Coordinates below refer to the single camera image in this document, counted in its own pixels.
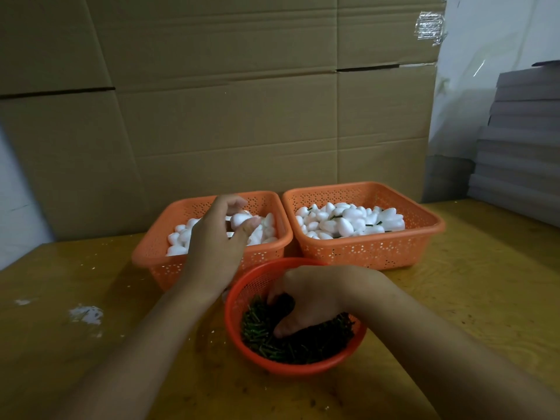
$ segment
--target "orange plastic basket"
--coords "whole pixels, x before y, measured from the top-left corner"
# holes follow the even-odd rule
[[[305,258],[283,258],[266,262],[245,273],[231,288],[226,300],[224,321],[228,335],[234,342],[234,345],[237,346],[246,358],[274,374],[304,376],[326,371],[352,355],[360,346],[368,330],[365,324],[361,323],[357,318],[350,316],[352,321],[354,321],[354,337],[348,342],[346,348],[327,360],[306,365],[283,364],[267,360],[245,346],[241,340],[241,319],[243,313],[249,309],[248,306],[253,297],[260,295],[263,299],[266,299],[268,291],[276,279],[281,277],[286,270],[302,265],[325,265],[325,263]]]
[[[278,240],[264,245],[247,246],[236,277],[250,267],[271,259],[282,258],[284,248],[293,238],[288,217],[280,197],[275,192],[249,191],[239,195],[248,202],[244,209],[253,215],[266,216],[272,212]],[[202,217],[215,198],[216,196],[194,197],[173,202],[165,208],[132,253],[132,263],[138,267],[148,268],[163,290],[168,290],[175,284],[188,257],[188,255],[165,256],[169,247],[167,236],[173,233],[177,224],[185,224],[191,218]]]
[[[420,260],[430,237],[445,230],[444,221],[437,215],[396,190],[372,181],[293,189],[284,193],[282,202],[304,256],[328,264],[353,264],[376,270],[413,265]],[[301,231],[295,212],[302,206],[316,203],[321,207],[327,202],[396,208],[404,216],[407,229],[344,239],[311,239]]]

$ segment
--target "basket rim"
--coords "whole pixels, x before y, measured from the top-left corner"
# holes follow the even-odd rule
[[[293,240],[293,231],[290,220],[286,215],[286,210],[284,209],[284,205],[282,204],[282,200],[278,196],[278,194],[274,191],[270,190],[256,190],[256,191],[245,191],[242,193],[235,193],[244,199],[247,197],[254,196],[256,194],[262,195],[266,193],[267,195],[271,196],[274,200],[274,203],[278,207],[278,216],[276,220],[282,221],[284,224],[284,228],[286,229],[286,234],[276,240],[275,242],[265,243],[261,245],[253,245],[253,246],[246,246],[245,250],[243,251],[243,255],[252,255],[258,252],[263,251],[276,251],[284,249],[290,242]],[[150,244],[151,238],[155,235],[155,225],[160,221],[160,219],[164,218],[168,211],[171,211],[173,206],[182,204],[186,200],[191,202],[210,202],[212,203],[217,195],[213,196],[201,196],[201,197],[187,197],[186,199],[179,199],[176,200],[165,207],[165,209],[159,214],[157,219],[150,225],[148,231],[144,234],[138,245],[134,248],[132,252],[132,263],[141,268],[152,268],[152,267],[160,267],[162,265],[167,264],[177,264],[177,263],[184,263],[186,262],[188,255],[176,255],[176,256],[146,256],[144,255],[143,249],[146,245]]]
[[[301,193],[301,192],[305,192],[305,191],[316,191],[318,189],[321,190],[330,190],[330,189],[341,189],[341,188],[350,188],[350,187],[354,187],[354,186],[362,186],[362,185],[371,185],[371,186],[381,186],[384,187],[386,190],[395,193],[395,195],[397,195],[398,197],[401,197],[403,199],[405,199],[406,201],[412,203],[413,205],[415,205],[415,207],[425,213],[427,213],[428,215],[430,215],[434,220],[435,220],[435,224],[434,225],[427,225],[425,227],[418,227],[418,228],[411,228],[408,230],[402,230],[399,232],[396,232],[396,234],[391,234],[391,236],[388,236],[386,233],[379,233],[379,234],[370,234],[367,236],[355,236],[355,237],[345,237],[344,238],[344,245],[353,245],[353,244],[362,244],[364,242],[374,242],[374,241],[381,241],[381,240],[387,240],[387,239],[393,239],[393,238],[403,238],[403,237],[417,237],[417,236],[431,236],[434,234],[439,234],[439,233],[443,233],[445,231],[445,221],[437,214],[429,211],[428,209],[426,209],[425,207],[423,207],[421,204],[415,202],[414,200],[410,199],[409,197],[406,197],[404,194],[396,191],[395,189],[389,187],[388,185],[385,185],[383,183],[378,183],[377,181],[359,181],[356,183],[342,183],[342,184],[329,184],[326,186],[312,186],[312,187],[301,187],[301,188],[297,188],[297,189],[291,189],[286,191],[283,195],[282,195],[282,202],[284,204],[284,210],[286,212],[286,214],[288,215],[288,219],[290,221],[290,225],[292,226],[292,231],[293,231],[293,235],[296,237],[296,239],[298,240],[298,242],[300,243],[305,243],[306,245],[309,246],[315,246],[315,247],[339,247],[341,245],[341,242],[339,241],[339,239],[327,239],[327,240],[321,240],[321,239],[312,239],[311,237],[307,237],[302,231],[301,228],[299,226],[299,224],[297,223],[296,220],[296,215],[292,210],[290,201],[288,200],[288,198],[292,195],[295,195],[297,193]]]
[[[366,335],[366,332],[368,331],[367,326],[363,322],[360,322],[358,330],[354,333],[354,337],[348,342],[348,345],[345,347],[345,349],[332,356],[331,358],[327,358],[326,360],[304,365],[284,364],[281,362],[267,360],[266,358],[263,358],[262,356],[251,351],[247,346],[245,346],[243,344],[243,341],[241,340],[239,333],[235,332],[233,320],[231,318],[231,315],[229,315],[229,313],[233,310],[234,303],[236,302],[237,297],[247,284],[259,278],[264,272],[268,271],[272,265],[276,265],[278,266],[278,268],[284,267],[284,269],[288,269],[286,268],[286,266],[291,265],[295,260],[298,261],[299,265],[327,265],[325,262],[310,258],[279,258],[265,262],[261,265],[251,268],[240,277],[240,279],[230,289],[224,307],[224,322],[226,325],[226,331],[228,332],[230,339],[234,342],[235,347],[243,354],[243,356],[245,356],[245,358],[252,361],[256,365],[264,368],[265,370],[268,370],[271,373],[283,376],[304,376],[317,374],[340,364],[340,362],[348,358],[356,351],[356,349],[358,349]]]

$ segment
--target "rectangular orange basket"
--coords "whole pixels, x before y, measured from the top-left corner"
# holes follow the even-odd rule
[[[236,278],[255,265],[282,258],[284,248],[293,238],[288,217],[275,192],[249,191],[239,195],[248,202],[244,209],[253,215],[266,216],[272,212],[278,240],[264,245],[247,246]],[[165,256],[169,247],[167,236],[173,233],[176,225],[185,224],[191,218],[201,218],[215,198],[216,196],[194,197],[173,202],[165,208],[132,253],[132,263],[148,268],[163,290],[168,290],[175,284],[188,258],[188,255]]]
[[[430,237],[445,230],[443,219],[396,190],[373,181],[288,190],[282,202],[304,257],[328,264],[353,264],[376,270],[413,265],[420,260]],[[302,206],[315,203],[322,207],[327,202],[396,208],[404,216],[406,230],[344,239],[311,239],[301,231],[295,212]]]

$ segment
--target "forearm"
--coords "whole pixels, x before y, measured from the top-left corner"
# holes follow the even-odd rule
[[[349,291],[349,310],[366,322],[441,416],[551,418],[558,397],[385,277],[368,272]]]
[[[186,336],[213,302],[188,282],[167,292],[115,353],[82,380],[55,419],[145,418]]]

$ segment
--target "stack of white boxes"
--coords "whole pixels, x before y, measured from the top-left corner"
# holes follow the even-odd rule
[[[560,227],[560,65],[502,73],[469,196]]]

